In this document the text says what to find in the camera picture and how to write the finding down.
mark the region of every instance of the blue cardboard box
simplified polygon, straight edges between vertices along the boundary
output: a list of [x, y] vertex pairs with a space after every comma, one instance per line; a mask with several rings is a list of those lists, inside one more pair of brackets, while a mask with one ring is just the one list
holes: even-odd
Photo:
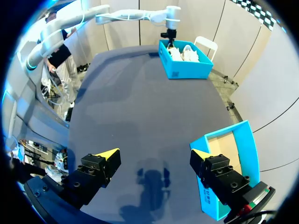
[[[190, 143], [190, 148], [211, 154], [222, 153], [231, 160], [230, 165], [235, 163], [235, 166], [233, 165], [234, 170], [241, 172], [243, 176], [248, 175], [250, 177], [249, 185], [251, 187], [260, 182], [256, 144], [247, 120], [205, 134], [198, 140]], [[229, 213], [230, 208], [227, 205], [223, 205], [215, 193], [210, 188], [204, 188], [200, 179], [198, 177], [197, 179], [202, 211], [217, 221], [224, 218]]]
[[193, 43], [187, 41], [174, 41], [174, 46], [179, 48], [182, 53], [184, 47], [188, 44], [193, 51], [196, 51], [199, 56], [198, 62], [180, 62], [173, 61], [169, 52], [167, 51], [168, 40], [160, 40], [159, 42], [159, 56], [164, 66], [165, 72], [169, 79], [175, 78], [202, 78], [207, 79], [212, 68], [211, 60]]

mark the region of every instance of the gray table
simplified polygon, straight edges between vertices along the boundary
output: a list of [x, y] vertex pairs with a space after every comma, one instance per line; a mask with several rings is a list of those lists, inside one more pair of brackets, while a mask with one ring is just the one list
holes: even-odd
[[111, 223], [216, 223], [200, 208], [189, 143], [231, 125], [209, 80], [169, 80], [157, 46], [96, 55], [73, 109], [70, 170], [116, 147], [121, 166], [82, 211]]

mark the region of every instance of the white pants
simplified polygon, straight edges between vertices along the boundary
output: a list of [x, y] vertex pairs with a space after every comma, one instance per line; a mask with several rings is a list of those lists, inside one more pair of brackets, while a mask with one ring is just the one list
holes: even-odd
[[60, 78], [67, 101], [70, 103], [74, 102], [81, 82], [78, 78], [77, 66], [72, 55], [56, 68], [56, 73]]

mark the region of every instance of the white chair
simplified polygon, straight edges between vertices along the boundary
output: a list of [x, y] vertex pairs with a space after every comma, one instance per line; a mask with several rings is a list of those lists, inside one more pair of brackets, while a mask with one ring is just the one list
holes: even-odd
[[196, 39], [194, 41], [194, 44], [196, 44], [196, 43], [199, 43], [199, 44], [204, 45], [205, 47], [207, 47], [209, 49], [214, 50], [214, 54], [213, 54], [212, 59], [211, 59], [211, 61], [213, 61], [214, 56], [216, 54], [216, 51], [218, 49], [218, 45], [215, 42], [204, 38], [203, 36], [196, 37]]

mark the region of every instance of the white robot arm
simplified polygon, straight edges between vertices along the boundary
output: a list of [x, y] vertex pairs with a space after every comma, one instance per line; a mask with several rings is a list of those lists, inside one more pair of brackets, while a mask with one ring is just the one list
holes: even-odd
[[75, 26], [94, 17], [98, 25], [113, 21], [149, 20], [154, 23], [166, 21], [166, 27], [170, 30], [176, 30], [180, 21], [179, 12], [181, 8], [177, 6], [167, 6], [165, 10], [159, 11], [126, 9], [114, 13], [108, 12], [109, 7], [109, 5], [93, 7], [83, 11], [82, 14], [54, 19], [47, 23], [47, 26], [41, 32], [41, 43], [36, 45], [28, 56], [27, 68], [34, 70], [43, 58], [52, 54], [55, 49], [63, 44], [62, 29]]

